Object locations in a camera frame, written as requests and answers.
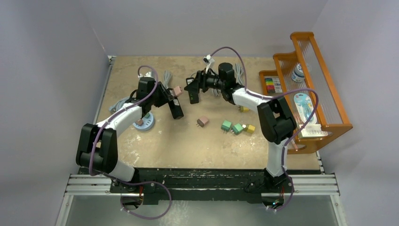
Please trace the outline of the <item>pink plug adapter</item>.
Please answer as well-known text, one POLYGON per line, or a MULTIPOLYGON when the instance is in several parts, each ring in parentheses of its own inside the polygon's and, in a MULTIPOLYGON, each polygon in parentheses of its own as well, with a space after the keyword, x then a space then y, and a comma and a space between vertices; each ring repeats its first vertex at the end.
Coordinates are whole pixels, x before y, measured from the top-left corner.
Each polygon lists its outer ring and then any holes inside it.
POLYGON ((209 123, 209 119, 206 116, 201 116, 197 119, 197 125, 204 127, 209 123))
POLYGON ((178 96, 180 96, 181 94, 183 94, 183 89, 180 87, 180 86, 176 86, 176 87, 174 87, 173 88, 173 94, 174 94, 174 96, 175 97, 178 97, 178 96))

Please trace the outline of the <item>black strip with green USB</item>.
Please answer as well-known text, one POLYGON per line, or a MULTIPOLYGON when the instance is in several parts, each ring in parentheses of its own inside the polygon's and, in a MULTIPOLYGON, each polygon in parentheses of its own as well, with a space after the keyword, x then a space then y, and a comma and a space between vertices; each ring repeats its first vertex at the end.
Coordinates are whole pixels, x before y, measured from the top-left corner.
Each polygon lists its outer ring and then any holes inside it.
MULTIPOLYGON (((186 85, 189 85, 191 82, 194 81, 193 77, 190 78, 186 78, 186 85)), ((194 92, 188 92, 189 94, 189 101, 190 104, 197 104, 199 103, 200 99, 199 99, 199 95, 197 93, 194 92)))

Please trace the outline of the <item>black strip with pink plugs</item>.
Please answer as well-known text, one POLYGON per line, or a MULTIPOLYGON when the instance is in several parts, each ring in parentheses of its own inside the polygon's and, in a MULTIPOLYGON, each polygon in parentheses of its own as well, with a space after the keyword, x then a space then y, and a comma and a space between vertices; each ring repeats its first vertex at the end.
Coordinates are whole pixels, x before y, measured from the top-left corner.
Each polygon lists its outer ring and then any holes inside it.
POLYGON ((177 97, 174 97, 173 100, 169 101, 168 105, 173 119, 178 120, 184 117, 183 110, 177 97))

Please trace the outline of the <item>light blue round socket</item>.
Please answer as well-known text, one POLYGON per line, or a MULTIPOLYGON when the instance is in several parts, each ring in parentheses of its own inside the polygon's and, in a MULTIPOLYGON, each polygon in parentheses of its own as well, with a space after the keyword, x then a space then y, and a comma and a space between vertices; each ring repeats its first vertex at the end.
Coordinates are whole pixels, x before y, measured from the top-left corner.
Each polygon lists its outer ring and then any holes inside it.
POLYGON ((142 126, 137 126, 135 122, 133 123, 133 126, 136 130, 145 132, 149 131, 155 124, 155 119, 152 113, 147 113, 142 120, 144 121, 142 126))

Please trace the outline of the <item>yellow plug adapter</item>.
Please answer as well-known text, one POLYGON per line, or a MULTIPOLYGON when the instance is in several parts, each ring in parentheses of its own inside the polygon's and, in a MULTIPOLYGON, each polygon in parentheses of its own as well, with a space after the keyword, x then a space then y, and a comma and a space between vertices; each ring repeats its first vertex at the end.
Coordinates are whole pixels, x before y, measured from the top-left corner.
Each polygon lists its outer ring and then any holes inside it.
POLYGON ((240 106, 240 107, 239 107, 239 111, 240 111, 241 113, 246 113, 246 112, 249 112, 250 109, 247 108, 247 107, 244 107, 244 106, 240 106))

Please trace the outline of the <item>green plug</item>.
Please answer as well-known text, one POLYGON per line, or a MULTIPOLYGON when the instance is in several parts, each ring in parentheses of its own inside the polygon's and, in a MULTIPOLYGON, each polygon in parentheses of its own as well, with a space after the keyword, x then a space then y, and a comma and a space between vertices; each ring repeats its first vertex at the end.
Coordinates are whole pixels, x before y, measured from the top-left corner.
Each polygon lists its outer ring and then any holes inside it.
POLYGON ((232 122, 228 120, 224 120, 223 123, 221 124, 221 130, 224 132, 229 132, 232 127, 232 122))

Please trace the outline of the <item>green plug adapter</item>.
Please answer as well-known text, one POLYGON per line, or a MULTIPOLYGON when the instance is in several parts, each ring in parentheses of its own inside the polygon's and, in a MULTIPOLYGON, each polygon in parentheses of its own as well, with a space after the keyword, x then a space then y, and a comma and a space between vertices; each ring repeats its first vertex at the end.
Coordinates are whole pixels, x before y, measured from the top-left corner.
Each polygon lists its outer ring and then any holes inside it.
POLYGON ((231 132, 235 135, 240 134, 242 131, 244 130, 244 128, 242 127, 241 124, 237 123, 235 125, 232 126, 231 128, 231 132))

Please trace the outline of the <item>yellow plug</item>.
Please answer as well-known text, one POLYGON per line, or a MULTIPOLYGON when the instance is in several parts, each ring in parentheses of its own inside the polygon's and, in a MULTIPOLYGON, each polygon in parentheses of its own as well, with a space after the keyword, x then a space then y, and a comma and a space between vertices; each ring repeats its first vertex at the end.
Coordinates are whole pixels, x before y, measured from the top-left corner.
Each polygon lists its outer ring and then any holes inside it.
POLYGON ((244 131, 249 134, 253 134, 255 131, 255 126, 252 124, 243 124, 242 127, 243 127, 244 131))

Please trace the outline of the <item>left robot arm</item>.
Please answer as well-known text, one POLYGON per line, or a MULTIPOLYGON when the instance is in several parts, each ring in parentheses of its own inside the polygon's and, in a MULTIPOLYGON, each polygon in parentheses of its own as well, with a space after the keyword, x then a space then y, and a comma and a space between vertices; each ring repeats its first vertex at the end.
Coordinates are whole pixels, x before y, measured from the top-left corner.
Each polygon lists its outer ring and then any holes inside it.
POLYGON ((147 115, 153 106, 161 107, 174 101, 171 89, 151 77, 139 79, 138 88, 131 92, 123 106, 107 119, 97 124, 85 124, 80 132, 76 163, 89 170, 105 173, 122 180, 128 192, 140 188, 140 179, 135 177, 135 168, 118 157, 118 137, 133 123, 147 115))

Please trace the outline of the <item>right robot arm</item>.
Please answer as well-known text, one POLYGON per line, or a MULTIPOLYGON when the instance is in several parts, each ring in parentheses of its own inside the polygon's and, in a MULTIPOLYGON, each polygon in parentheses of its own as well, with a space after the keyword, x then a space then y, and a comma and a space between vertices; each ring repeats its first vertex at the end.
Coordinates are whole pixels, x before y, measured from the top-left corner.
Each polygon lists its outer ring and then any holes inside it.
POLYGON ((269 143, 268 162, 265 168, 265 188, 271 192, 282 187, 288 178, 284 164, 286 146, 296 129, 296 121, 284 97, 265 97, 251 93, 236 81, 233 65, 221 63, 218 73, 212 70, 197 71, 193 81, 184 90, 191 93, 217 89, 225 101, 248 108, 259 117, 263 136, 269 143))

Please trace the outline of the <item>black aluminium robot base frame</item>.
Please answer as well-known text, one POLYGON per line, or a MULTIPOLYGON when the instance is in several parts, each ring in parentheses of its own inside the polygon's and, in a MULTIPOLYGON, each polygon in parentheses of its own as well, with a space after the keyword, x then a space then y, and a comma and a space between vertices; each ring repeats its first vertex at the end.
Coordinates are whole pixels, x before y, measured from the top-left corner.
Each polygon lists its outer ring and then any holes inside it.
POLYGON ((66 195, 122 196, 155 205, 159 201, 244 201, 280 205, 289 197, 340 193, 335 175, 290 171, 290 179, 273 185, 263 169, 140 168, 141 184, 126 185, 108 177, 90 176, 85 169, 69 177, 66 195))

